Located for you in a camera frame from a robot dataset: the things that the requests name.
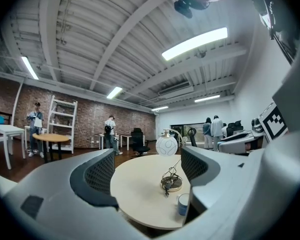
wooden floor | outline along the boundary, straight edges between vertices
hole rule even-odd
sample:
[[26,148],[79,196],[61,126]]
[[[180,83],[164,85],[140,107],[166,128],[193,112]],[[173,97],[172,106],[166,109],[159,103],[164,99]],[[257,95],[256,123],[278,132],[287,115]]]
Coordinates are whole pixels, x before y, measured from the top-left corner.
[[[150,142],[148,144],[148,147],[151,149],[149,150],[147,155],[154,155],[157,153],[155,141]],[[131,157],[135,155],[131,147],[129,148],[129,151],[127,151],[126,146],[123,146],[120,149],[123,152],[123,154],[114,158],[115,167],[118,167],[124,162],[130,160]],[[63,153],[62,159],[71,158],[73,156],[79,156],[96,150],[98,149],[75,149],[74,154],[71,154],[70,152]],[[5,159],[4,145],[3,142],[0,142],[0,176],[5,177],[8,180],[19,182],[35,168],[44,164],[44,159],[41,158],[38,154],[34,155],[33,157],[28,157],[28,154],[26,154],[26,159],[23,159],[21,151],[21,142],[19,140],[13,141],[13,152],[14,154],[9,156],[11,163],[11,170],[9,170],[7,168],[7,163]],[[53,158],[55,160],[58,159],[57,153],[54,154]]]

black backpack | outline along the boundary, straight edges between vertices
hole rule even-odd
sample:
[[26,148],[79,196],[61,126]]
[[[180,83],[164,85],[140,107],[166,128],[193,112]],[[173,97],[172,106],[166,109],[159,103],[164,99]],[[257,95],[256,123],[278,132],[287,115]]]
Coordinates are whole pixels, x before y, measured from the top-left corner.
[[106,134],[110,134],[110,133],[111,133],[111,130],[112,130],[112,128],[110,127],[110,125],[106,125],[106,126],[104,127],[104,132],[105,132]]

shelf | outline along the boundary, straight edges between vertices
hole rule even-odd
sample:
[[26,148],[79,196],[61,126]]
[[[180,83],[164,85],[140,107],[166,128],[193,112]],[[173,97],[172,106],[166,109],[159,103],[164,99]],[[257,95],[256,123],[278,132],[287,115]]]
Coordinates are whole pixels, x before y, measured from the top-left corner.
[[67,106],[67,107],[72,107],[72,108],[74,108],[76,106],[75,103],[70,103],[70,102],[66,102],[63,100],[54,99],[53,101],[55,103],[57,103],[58,105],[62,105],[62,106]]
[[52,114],[59,115],[59,116],[65,116],[65,117],[71,117],[71,118],[74,117],[73,114],[66,114],[66,113],[61,113],[61,112],[57,112],[57,111],[51,111],[51,113],[52,113]]
[[59,127],[65,127],[65,128],[72,128],[70,125],[65,125],[65,124],[58,124],[58,123],[50,123],[51,126],[59,126]]
[[[57,150],[58,149],[58,145],[57,144],[53,144],[52,145],[52,149],[53,150]],[[61,150],[72,151],[72,146],[71,145],[61,145]]]

white round table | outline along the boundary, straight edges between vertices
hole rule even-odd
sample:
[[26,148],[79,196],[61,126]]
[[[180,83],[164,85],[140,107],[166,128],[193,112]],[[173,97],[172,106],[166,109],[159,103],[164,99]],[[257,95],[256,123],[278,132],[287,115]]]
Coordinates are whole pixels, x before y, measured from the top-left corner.
[[110,192],[119,208],[132,220],[147,227],[176,230],[182,227],[185,216],[177,209],[177,197],[190,192],[190,183],[181,168],[176,174],[182,177],[182,188],[176,192],[165,191],[160,186],[162,175],[172,167],[180,155],[146,155],[124,162],[115,169]]

jeans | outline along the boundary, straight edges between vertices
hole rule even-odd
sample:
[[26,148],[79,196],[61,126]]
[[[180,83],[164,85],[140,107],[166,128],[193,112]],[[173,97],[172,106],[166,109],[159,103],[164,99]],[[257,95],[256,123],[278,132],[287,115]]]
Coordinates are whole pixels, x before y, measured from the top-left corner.
[[213,151],[218,151],[218,142],[221,141],[223,136],[213,137]]
[[36,134],[36,129],[30,129],[30,152],[33,152],[35,149],[35,142],[37,141],[38,144],[38,151],[39,153],[42,152],[42,141],[37,140],[34,137],[32,137],[32,134]]
[[104,138],[105,138],[105,147],[107,149],[110,149],[110,145],[111,145],[112,148],[114,149],[115,153],[119,154],[120,151],[117,146],[117,141],[115,140],[115,136],[113,134],[109,134],[109,135],[105,134]]
[[211,135],[204,135],[204,148],[205,149],[212,149],[212,137]]

